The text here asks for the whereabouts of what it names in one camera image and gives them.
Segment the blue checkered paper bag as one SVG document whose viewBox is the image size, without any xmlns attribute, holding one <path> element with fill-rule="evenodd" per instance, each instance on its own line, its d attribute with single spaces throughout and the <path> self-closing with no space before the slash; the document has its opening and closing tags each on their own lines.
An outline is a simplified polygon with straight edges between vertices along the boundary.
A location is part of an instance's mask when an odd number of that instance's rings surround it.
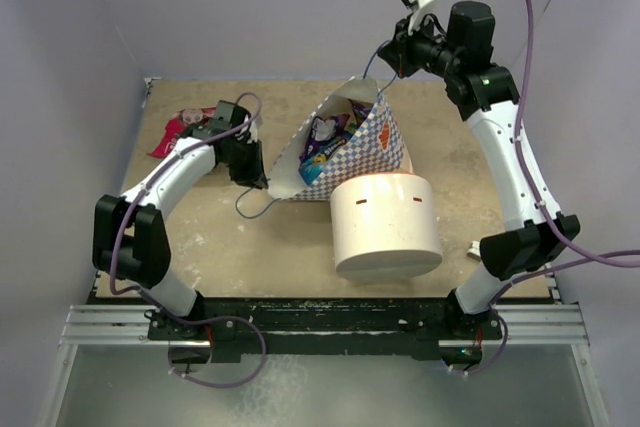
<svg viewBox="0 0 640 427">
<path fill-rule="evenodd" d="M 369 74 L 369 67 L 360 77 L 352 77 L 330 93 L 303 122 L 291 141 L 281 151 L 267 174 L 268 195 L 271 200 L 253 214 L 241 210 L 244 194 L 235 201 L 236 212 L 244 219 L 255 219 L 266 213 L 277 202 L 327 201 L 332 191 L 344 181 L 365 174 L 394 171 L 408 156 L 392 108 L 385 97 L 387 86 L 381 87 Z M 299 174 L 300 154 L 315 116 L 338 112 L 342 99 L 370 102 L 373 107 L 366 120 L 349 142 L 328 162 L 325 170 L 310 185 Z"/>
</svg>

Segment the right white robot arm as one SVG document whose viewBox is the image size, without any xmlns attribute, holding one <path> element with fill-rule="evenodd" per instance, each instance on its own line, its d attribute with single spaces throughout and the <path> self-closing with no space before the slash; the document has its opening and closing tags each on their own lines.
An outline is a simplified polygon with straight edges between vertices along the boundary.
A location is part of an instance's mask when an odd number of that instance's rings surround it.
<svg viewBox="0 0 640 427">
<path fill-rule="evenodd" d="M 536 272 L 564 250 L 558 239 L 574 239 L 580 223 L 564 215 L 543 182 L 521 120 L 520 95 L 511 72 L 492 60 L 495 18 L 481 2 L 453 5 L 442 26 L 425 9 L 397 22 L 391 41 L 378 55 L 401 78 L 419 70 L 442 78 L 449 100 L 480 142 L 496 183 L 504 232 L 480 241 L 480 264 L 450 300 L 446 330 L 467 338 L 480 326 L 496 294 L 513 279 Z"/>
</svg>

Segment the pink snack packet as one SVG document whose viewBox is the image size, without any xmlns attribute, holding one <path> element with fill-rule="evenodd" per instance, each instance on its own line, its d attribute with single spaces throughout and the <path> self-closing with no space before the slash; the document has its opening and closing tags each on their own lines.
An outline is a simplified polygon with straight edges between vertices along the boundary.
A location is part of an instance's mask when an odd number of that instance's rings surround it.
<svg viewBox="0 0 640 427">
<path fill-rule="evenodd" d="M 180 135 L 188 126 L 211 118 L 215 110 L 215 107 L 206 107 L 178 111 L 166 123 L 164 135 L 157 146 L 147 155 L 157 159 L 166 158 L 173 151 Z"/>
</svg>

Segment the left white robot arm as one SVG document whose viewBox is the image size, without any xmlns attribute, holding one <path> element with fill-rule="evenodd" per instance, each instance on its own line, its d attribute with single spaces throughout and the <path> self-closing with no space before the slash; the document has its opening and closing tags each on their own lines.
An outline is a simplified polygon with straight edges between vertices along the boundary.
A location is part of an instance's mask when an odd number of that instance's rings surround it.
<svg viewBox="0 0 640 427">
<path fill-rule="evenodd" d="M 245 188 L 265 189 L 259 112 L 240 100 L 219 102 L 211 116 L 188 125 L 169 154 L 138 184 L 103 195 L 93 221 L 92 263 L 107 275 L 112 295 L 135 292 L 172 315 L 184 339 L 202 334 L 204 300 L 172 269 L 166 221 L 192 187 L 217 166 Z"/>
</svg>

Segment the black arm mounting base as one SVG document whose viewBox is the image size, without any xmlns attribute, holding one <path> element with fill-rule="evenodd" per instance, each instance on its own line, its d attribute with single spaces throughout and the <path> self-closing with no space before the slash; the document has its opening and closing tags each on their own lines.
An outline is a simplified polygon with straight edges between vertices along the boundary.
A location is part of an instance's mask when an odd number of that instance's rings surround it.
<svg viewBox="0 0 640 427">
<path fill-rule="evenodd" d="M 446 298 L 204 298 L 204 318 L 145 311 L 153 341 L 196 343 L 214 363 L 245 355 L 406 356 L 476 365 L 503 337 L 494 312 L 467 315 Z"/>
</svg>

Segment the blue fruit snack packet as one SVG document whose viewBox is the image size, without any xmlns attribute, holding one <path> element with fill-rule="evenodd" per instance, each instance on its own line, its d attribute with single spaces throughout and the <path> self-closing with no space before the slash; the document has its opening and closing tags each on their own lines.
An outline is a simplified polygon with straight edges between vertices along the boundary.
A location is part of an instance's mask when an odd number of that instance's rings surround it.
<svg viewBox="0 0 640 427">
<path fill-rule="evenodd" d="M 346 137 L 336 137 L 328 144 L 309 156 L 306 156 L 299 165 L 299 174 L 306 185 L 310 186 L 315 179 L 325 170 L 332 157 L 341 150 L 349 140 Z"/>
</svg>

